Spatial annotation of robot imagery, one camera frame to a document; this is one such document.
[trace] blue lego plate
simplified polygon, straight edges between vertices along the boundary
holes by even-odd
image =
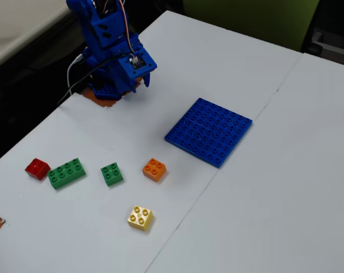
[[[220,168],[252,120],[199,98],[165,140]]]

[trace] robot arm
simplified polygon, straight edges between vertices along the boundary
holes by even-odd
[[[81,24],[88,48],[83,57],[90,69],[98,65],[89,86],[99,99],[119,100],[136,92],[137,80],[149,86],[150,72],[157,68],[138,39],[129,32],[128,17],[121,0],[67,0]]]

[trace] green chair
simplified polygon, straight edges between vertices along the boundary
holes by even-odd
[[[185,14],[299,51],[320,0],[183,0]]]

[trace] table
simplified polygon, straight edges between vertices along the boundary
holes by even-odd
[[[344,272],[344,66],[304,55],[147,273]]]
[[[0,0],[0,65],[69,12],[65,0]]]
[[[140,39],[158,64],[149,88],[105,108],[74,94],[0,159],[0,273],[145,272],[218,172],[164,136],[199,97],[255,119],[302,56],[170,12]],[[54,191],[25,174],[34,157],[78,157],[87,177]],[[152,157],[160,183],[141,171]],[[113,162],[125,181],[108,188]],[[155,216],[146,233],[126,222],[135,205]]]

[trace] orange object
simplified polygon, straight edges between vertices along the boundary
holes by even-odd
[[[143,168],[144,175],[155,182],[158,182],[166,171],[166,166],[154,158],[152,158]]]

